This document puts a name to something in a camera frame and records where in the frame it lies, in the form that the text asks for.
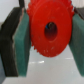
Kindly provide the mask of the green padded gripper right finger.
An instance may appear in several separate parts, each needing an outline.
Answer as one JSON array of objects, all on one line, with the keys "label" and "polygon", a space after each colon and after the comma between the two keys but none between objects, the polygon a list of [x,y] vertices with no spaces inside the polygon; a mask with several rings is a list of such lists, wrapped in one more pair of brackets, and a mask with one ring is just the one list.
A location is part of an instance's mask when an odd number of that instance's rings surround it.
[{"label": "green padded gripper right finger", "polygon": [[84,8],[76,8],[69,43],[77,68],[84,72]]}]

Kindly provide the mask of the green padded gripper left finger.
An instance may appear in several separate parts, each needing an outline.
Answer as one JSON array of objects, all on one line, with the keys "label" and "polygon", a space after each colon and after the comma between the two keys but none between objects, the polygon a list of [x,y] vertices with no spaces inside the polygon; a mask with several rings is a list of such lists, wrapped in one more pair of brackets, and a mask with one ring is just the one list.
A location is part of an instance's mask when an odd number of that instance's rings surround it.
[{"label": "green padded gripper left finger", "polygon": [[25,77],[31,47],[29,16],[15,7],[0,27],[0,55],[7,77]]}]

